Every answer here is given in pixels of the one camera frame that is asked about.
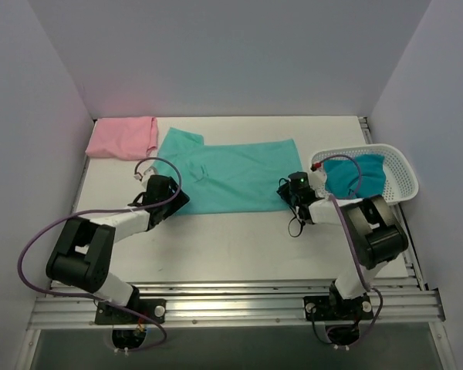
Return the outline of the dark teal t shirt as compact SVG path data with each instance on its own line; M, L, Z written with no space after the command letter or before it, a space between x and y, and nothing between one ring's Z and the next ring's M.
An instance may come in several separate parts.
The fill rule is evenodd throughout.
M382 195L386 183L383 164L384 157L377 154L356 156L362 180L359 184L359 172L352 160L327 160L325 190L338 199L365 198Z

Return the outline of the mint green t shirt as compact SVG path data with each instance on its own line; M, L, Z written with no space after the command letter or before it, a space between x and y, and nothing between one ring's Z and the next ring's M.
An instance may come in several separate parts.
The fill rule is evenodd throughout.
M169 129L157 156L177 167L190 198L178 215L286 210L276 193L279 180L302 169L292 139L206 145L203 136L175 128Z

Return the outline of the white perforated plastic basket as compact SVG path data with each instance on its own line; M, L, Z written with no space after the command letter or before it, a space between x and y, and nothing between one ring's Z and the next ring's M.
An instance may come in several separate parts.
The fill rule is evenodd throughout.
M388 204L413 199L417 178L405 156L386 144L369 144L319 151L311 165L318 177L314 186L320 197L338 199L381 195Z

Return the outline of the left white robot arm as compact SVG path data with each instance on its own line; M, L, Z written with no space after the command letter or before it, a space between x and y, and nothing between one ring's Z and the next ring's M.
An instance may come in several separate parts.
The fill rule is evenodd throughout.
M140 313L140 293L110 273L113 246L154 229L189 201L173 177L149 176L146 190L122 212L67 220L47 262L47 277L112 303L113 315L121 322L135 321Z

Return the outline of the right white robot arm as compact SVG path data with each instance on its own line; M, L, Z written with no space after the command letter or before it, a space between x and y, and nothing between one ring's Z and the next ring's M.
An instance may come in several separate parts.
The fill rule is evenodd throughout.
M305 172L279 180L277 194L300 227L330 224L343 228L353 261L332 283L333 294L327 299L328 311L336 318L351 313L354 299L369 292L382 268L408 249L407 236L381 195L349 200L337 200L333 195L320 198Z

